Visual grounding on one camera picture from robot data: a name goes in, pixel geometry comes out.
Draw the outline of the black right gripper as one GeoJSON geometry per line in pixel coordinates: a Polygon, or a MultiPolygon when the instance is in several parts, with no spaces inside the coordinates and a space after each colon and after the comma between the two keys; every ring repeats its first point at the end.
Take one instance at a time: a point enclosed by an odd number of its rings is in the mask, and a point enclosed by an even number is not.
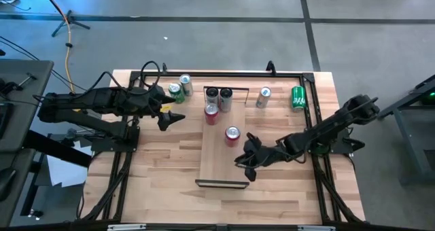
{"type": "Polygon", "coordinates": [[[285,156],[283,152],[278,150],[278,147],[262,146],[261,140],[250,132],[247,133],[243,154],[234,159],[235,166],[245,168],[245,176],[250,182],[256,180],[255,168],[283,161],[285,161],[285,156]]]}

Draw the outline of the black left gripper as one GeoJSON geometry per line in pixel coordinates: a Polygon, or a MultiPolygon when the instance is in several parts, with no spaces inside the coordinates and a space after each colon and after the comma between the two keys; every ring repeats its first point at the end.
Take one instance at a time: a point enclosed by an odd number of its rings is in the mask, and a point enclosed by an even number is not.
{"type": "Polygon", "coordinates": [[[158,117],[158,127],[161,131],[166,131],[171,124],[183,120],[186,117],[183,114],[172,113],[171,111],[160,111],[162,105],[176,102],[176,99],[165,94],[162,87],[150,89],[147,95],[149,96],[147,112],[151,118],[158,117]]]}

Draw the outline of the red Fanta can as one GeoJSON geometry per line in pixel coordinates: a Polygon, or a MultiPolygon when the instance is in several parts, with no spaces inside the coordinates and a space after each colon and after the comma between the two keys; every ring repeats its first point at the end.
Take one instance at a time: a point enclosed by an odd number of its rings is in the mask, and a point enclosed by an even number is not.
{"type": "Polygon", "coordinates": [[[236,126],[229,126],[225,130],[225,144],[228,147],[235,147],[241,136],[240,130],[236,126]]]}
{"type": "Polygon", "coordinates": [[[219,116],[219,107],[215,103],[207,103],[205,105],[205,121],[208,125],[216,125],[219,116]]]}

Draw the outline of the silver blue can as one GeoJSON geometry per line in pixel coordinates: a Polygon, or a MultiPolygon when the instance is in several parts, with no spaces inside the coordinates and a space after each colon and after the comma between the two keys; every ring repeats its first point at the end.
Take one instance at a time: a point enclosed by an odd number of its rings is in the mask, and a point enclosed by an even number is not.
{"type": "Polygon", "coordinates": [[[192,79],[189,74],[185,73],[179,77],[181,87],[183,88],[186,96],[192,96],[194,93],[192,79]]]}
{"type": "Polygon", "coordinates": [[[256,107],[261,109],[265,108],[270,97],[271,97],[271,89],[267,86],[262,87],[256,101],[256,107]]]}

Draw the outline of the silver can black lid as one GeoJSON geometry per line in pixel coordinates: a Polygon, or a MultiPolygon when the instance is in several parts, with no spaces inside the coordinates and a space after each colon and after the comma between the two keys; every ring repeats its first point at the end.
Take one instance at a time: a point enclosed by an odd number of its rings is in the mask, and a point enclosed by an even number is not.
{"type": "Polygon", "coordinates": [[[229,112],[232,106],[232,89],[222,88],[220,90],[220,110],[223,112],[229,112]]]}
{"type": "Polygon", "coordinates": [[[205,91],[207,104],[219,105],[219,90],[216,87],[209,87],[205,91]]]}

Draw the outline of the green Sprite can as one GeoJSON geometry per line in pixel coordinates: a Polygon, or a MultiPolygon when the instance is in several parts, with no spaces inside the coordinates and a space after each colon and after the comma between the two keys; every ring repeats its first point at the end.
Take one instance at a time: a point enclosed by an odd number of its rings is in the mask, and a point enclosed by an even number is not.
{"type": "Polygon", "coordinates": [[[291,106],[294,112],[303,111],[306,107],[306,94],[302,86],[294,86],[291,93],[291,106]]]}
{"type": "Polygon", "coordinates": [[[169,84],[169,93],[175,99],[175,103],[181,104],[185,101],[184,92],[180,84],[169,84]]]}

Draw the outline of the black tripod stand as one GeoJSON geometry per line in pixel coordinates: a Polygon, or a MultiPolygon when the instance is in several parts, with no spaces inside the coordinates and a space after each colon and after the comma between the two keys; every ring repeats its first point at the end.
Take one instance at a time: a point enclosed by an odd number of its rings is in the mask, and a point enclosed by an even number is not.
{"type": "Polygon", "coordinates": [[[90,27],[89,26],[87,26],[87,25],[85,25],[85,24],[82,24],[82,23],[80,23],[80,22],[78,22],[78,21],[76,21],[75,20],[75,18],[73,17],[73,15],[72,15],[72,11],[71,10],[69,10],[68,12],[67,12],[67,14],[66,14],[66,20],[63,20],[59,25],[58,25],[58,27],[54,30],[54,32],[51,34],[51,36],[52,37],[55,37],[56,36],[56,34],[60,31],[60,29],[62,28],[62,27],[64,27],[64,26],[71,26],[72,24],[75,24],[75,25],[77,25],[77,26],[80,26],[80,27],[82,27],[82,28],[84,28],[84,29],[88,29],[88,30],[90,30],[90,27]]]}

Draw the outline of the dark grey desk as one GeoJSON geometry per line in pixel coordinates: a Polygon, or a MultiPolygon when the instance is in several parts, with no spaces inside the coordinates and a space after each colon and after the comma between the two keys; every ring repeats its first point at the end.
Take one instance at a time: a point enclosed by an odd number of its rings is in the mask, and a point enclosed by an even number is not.
{"type": "Polygon", "coordinates": [[[14,106],[0,138],[0,170],[16,170],[11,192],[0,202],[0,228],[9,226],[33,162],[35,150],[22,145],[37,111],[33,95],[44,92],[53,66],[51,60],[0,59],[0,78],[22,85],[21,91],[13,90],[7,95],[7,101],[14,106]]]}

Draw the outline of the workbench with grey legs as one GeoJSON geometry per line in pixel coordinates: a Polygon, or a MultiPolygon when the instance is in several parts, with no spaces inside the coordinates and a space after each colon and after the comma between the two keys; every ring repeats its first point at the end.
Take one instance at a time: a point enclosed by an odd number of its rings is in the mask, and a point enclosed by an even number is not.
{"type": "Polygon", "coordinates": [[[435,106],[421,104],[421,97],[435,90],[435,74],[417,84],[407,95],[382,109],[378,119],[394,116],[408,160],[415,172],[400,179],[402,185],[435,184],[435,106]]]}

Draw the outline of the black computer mouse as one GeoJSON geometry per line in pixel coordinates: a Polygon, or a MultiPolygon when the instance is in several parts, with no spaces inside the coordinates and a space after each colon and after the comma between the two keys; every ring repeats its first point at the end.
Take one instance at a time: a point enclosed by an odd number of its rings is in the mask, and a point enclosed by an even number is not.
{"type": "Polygon", "coordinates": [[[16,170],[12,167],[0,170],[0,202],[9,196],[15,176],[16,170]]]}

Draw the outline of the black box green light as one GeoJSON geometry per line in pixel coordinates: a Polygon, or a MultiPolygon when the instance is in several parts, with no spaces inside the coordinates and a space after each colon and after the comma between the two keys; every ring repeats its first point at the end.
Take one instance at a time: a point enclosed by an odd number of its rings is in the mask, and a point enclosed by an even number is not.
{"type": "Polygon", "coordinates": [[[425,106],[435,106],[435,90],[422,96],[421,104],[425,106]]]}

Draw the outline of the wooden shelf black metal frame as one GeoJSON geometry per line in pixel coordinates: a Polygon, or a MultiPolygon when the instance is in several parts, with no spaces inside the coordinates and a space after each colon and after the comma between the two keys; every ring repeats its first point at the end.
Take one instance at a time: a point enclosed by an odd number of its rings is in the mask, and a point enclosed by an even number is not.
{"type": "Polygon", "coordinates": [[[249,182],[244,176],[244,170],[234,165],[234,159],[243,153],[243,142],[246,136],[245,130],[245,105],[246,102],[234,100],[236,92],[249,92],[248,88],[231,88],[219,86],[205,86],[205,91],[209,87],[216,87],[219,90],[219,116],[216,125],[208,125],[203,122],[203,142],[201,149],[201,165],[196,184],[200,187],[210,188],[232,188],[245,189],[249,182]],[[220,90],[222,88],[232,89],[232,106],[229,112],[220,110],[220,90]],[[235,147],[228,147],[225,144],[225,130],[229,126],[236,126],[241,136],[235,147]]]}

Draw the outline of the silver metal bracket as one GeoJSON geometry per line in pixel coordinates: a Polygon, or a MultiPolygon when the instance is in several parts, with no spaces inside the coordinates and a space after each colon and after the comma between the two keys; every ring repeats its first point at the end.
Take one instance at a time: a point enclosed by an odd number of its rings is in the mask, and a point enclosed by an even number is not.
{"type": "Polygon", "coordinates": [[[298,226],[297,231],[336,231],[336,228],[333,226],[309,226],[303,225],[298,226]]]}
{"type": "Polygon", "coordinates": [[[114,224],[108,225],[107,231],[138,231],[147,230],[145,224],[114,224]]]}

